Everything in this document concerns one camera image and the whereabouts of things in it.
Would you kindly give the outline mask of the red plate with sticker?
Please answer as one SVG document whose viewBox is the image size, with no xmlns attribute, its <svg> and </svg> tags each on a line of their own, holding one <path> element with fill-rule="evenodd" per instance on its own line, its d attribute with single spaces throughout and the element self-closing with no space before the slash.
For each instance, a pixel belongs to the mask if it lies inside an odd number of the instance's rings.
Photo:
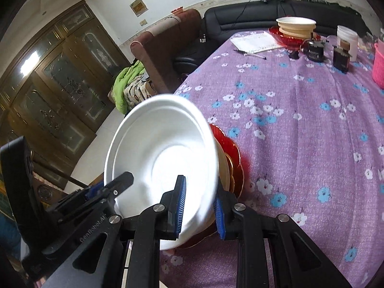
<svg viewBox="0 0 384 288">
<path fill-rule="evenodd" d="M 237 199 L 240 198 L 243 187 L 245 183 L 245 172 L 241 164 L 241 155 L 240 150 L 236 143 L 228 138 L 225 133 L 219 127 L 214 124 L 210 124 L 211 131 L 215 139 L 220 143 L 225 155 L 227 157 L 228 167 L 230 170 L 230 190 L 229 192 L 233 193 Z M 205 238 L 215 234 L 217 232 L 215 215 L 212 213 L 210 220 L 206 226 L 202 229 L 201 232 L 192 236 L 190 240 L 185 242 L 182 245 L 179 245 L 179 248 L 191 248 Z"/>
</svg>

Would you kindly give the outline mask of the beige plastic bowl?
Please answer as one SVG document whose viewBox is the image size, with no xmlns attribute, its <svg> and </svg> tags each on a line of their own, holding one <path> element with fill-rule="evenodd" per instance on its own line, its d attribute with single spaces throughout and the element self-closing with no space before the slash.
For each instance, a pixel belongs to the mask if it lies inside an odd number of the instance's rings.
<svg viewBox="0 0 384 288">
<path fill-rule="evenodd" d="M 217 149 L 217 158 L 219 162 L 219 178 L 223 186 L 223 189 L 225 191 L 229 191 L 230 190 L 230 170 L 228 167 L 227 157 L 220 143 L 217 140 L 215 140 L 215 142 L 216 142 L 216 149 Z"/>
</svg>

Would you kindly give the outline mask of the white foam bowl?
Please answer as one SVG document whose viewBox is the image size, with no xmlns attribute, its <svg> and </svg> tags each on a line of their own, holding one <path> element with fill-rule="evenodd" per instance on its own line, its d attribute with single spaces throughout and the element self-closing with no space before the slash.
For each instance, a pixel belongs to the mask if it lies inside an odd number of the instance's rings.
<svg viewBox="0 0 384 288">
<path fill-rule="evenodd" d="M 136 106 L 117 128 L 105 160 L 104 182 L 124 172 L 133 184 L 116 198 L 123 218 L 139 215 L 158 204 L 186 177 L 186 200 L 177 240 L 163 240 L 161 250 L 172 250 L 211 223 L 219 179 L 216 141 L 200 110 L 188 99 L 160 94 Z"/>
</svg>

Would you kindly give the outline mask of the stack of beige bowls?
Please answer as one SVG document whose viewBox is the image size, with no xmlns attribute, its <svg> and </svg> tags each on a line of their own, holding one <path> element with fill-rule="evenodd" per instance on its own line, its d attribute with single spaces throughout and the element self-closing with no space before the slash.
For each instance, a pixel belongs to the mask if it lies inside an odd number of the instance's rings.
<svg viewBox="0 0 384 288">
<path fill-rule="evenodd" d="M 310 18 L 286 16 L 276 22 L 283 35 L 294 38 L 308 39 L 316 28 L 316 21 Z"/>
</svg>

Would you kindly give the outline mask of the wooden double door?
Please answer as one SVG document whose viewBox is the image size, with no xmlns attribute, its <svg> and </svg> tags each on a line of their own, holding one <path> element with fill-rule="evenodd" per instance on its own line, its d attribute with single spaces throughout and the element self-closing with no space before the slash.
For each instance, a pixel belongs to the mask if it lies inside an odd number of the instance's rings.
<svg viewBox="0 0 384 288">
<path fill-rule="evenodd" d="M 113 109 L 127 58 L 85 1 L 39 30 L 1 76 L 1 143 L 24 136 L 34 170 L 64 189 Z"/>
</svg>

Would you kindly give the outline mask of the purple floral tablecloth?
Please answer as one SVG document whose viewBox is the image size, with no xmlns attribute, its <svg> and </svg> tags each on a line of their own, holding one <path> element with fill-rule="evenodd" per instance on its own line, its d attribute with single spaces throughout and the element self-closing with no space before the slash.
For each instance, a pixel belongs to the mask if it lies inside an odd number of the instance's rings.
<svg viewBox="0 0 384 288">
<path fill-rule="evenodd" d="M 239 147 L 241 201 L 289 215 L 354 287 L 383 262 L 383 91 L 374 56 L 349 71 L 285 49 L 244 57 L 225 42 L 176 90 Z"/>
</svg>

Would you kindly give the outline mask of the green cloth pile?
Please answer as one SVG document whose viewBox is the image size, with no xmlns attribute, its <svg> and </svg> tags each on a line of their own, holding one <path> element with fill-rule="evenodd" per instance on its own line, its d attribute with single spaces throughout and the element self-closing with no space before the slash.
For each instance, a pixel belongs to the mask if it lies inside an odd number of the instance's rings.
<svg viewBox="0 0 384 288">
<path fill-rule="evenodd" d="M 144 65 L 141 61 L 137 60 L 134 65 L 124 68 L 119 75 L 117 75 L 112 88 L 112 96 L 115 106 L 120 113 L 126 114 L 128 111 L 128 103 L 124 97 L 124 90 L 137 76 L 143 75 L 143 73 Z"/>
</svg>

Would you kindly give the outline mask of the small black cap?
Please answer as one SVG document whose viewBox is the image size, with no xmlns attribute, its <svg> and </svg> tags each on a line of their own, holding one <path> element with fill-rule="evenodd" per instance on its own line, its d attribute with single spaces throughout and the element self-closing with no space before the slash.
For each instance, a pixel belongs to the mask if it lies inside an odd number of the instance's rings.
<svg viewBox="0 0 384 288">
<path fill-rule="evenodd" d="M 299 58 L 300 58 L 299 53 L 300 53 L 299 50 L 290 51 L 288 53 L 288 57 L 290 58 L 290 60 L 299 60 Z"/>
</svg>

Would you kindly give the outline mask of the pink knit sleeve bottle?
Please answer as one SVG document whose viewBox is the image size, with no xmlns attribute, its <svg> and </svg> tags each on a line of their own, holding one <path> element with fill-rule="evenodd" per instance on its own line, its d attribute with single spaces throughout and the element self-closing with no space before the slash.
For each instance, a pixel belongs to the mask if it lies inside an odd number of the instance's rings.
<svg viewBox="0 0 384 288">
<path fill-rule="evenodd" d="M 372 69 L 372 79 L 379 86 L 380 89 L 384 89 L 384 29 L 380 28 L 380 35 L 375 46 L 374 65 Z"/>
</svg>

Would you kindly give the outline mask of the black jar with cork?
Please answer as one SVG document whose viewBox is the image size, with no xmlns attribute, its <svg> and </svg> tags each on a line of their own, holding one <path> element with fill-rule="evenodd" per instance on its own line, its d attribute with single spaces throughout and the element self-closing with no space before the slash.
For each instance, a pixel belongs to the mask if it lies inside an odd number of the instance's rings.
<svg viewBox="0 0 384 288">
<path fill-rule="evenodd" d="M 342 48 L 341 46 L 333 47 L 333 67 L 340 72 L 348 73 L 350 58 L 349 49 Z"/>
</svg>

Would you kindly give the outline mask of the black jar left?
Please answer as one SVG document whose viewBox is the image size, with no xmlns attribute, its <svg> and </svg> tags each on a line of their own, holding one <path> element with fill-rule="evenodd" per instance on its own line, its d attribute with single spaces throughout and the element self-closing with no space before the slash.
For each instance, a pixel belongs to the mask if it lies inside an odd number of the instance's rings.
<svg viewBox="0 0 384 288">
<path fill-rule="evenodd" d="M 325 60 L 325 41 L 315 40 L 313 38 L 307 39 L 302 43 L 301 50 L 308 60 L 313 62 L 323 62 Z"/>
</svg>

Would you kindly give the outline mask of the black pen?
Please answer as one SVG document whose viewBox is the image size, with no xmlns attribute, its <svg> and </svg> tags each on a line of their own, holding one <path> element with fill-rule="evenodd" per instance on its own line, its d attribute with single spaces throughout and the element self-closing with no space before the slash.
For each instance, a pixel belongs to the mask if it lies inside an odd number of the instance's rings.
<svg viewBox="0 0 384 288">
<path fill-rule="evenodd" d="M 240 49 L 234 49 L 233 51 L 235 51 L 236 53 L 239 53 L 243 56 L 250 56 L 250 57 L 257 57 L 259 59 L 262 59 L 262 60 L 266 60 L 267 58 L 265 56 L 262 56 L 262 55 L 259 55 L 259 54 L 255 54 L 255 53 L 249 53 L 249 52 L 246 52 L 246 51 L 242 51 Z"/>
</svg>

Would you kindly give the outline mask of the white paper sheet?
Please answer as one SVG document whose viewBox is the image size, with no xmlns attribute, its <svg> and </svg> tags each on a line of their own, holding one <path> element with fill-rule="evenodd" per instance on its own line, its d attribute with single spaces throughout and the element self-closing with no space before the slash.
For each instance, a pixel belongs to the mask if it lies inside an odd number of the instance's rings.
<svg viewBox="0 0 384 288">
<path fill-rule="evenodd" d="M 234 35 L 230 41 L 238 50 L 252 54 L 282 48 L 282 45 L 268 32 L 250 32 L 248 35 Z"/>
</svg>

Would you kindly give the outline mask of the black leather sofa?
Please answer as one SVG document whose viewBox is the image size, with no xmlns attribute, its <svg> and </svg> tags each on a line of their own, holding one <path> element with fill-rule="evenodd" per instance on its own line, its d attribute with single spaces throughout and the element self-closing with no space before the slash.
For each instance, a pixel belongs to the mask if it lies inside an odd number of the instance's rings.
<svg viewBox="0 0 384 288">
<path fill-rule="evenodd" d="M 360 37 L 370 32 L 360 13 L 337 3 L 273 0 L 216 6 L 205 12 L 199 36 L 176 55 L 173 67 L 179 74 L 190 74 L 232 35 L 266 30 L 277 25 L 277 18 L 285 16 L 315 20 L 315 31 L 322 36 L 334 35 L 339 25 L 354 30 Z"/>
</svg>

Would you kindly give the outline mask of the small wall plaque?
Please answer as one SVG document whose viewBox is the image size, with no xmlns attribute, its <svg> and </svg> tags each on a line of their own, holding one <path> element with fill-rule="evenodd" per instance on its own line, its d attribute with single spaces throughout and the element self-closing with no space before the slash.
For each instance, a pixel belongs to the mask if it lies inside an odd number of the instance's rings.
<svg viewBox="0 0 384 288">
<path fill-rule="evenodd" d="M 132 12 L 134 13 L 134 15 L 136 15 L 137 17 L 141 16 L 146 11 L 148 11 L 148 8 L 145 5 L 143 0 L 135 0 L 134 2 L 132 2 L 130 4 L 130 8 L 131 8 Z"/>
</svg>

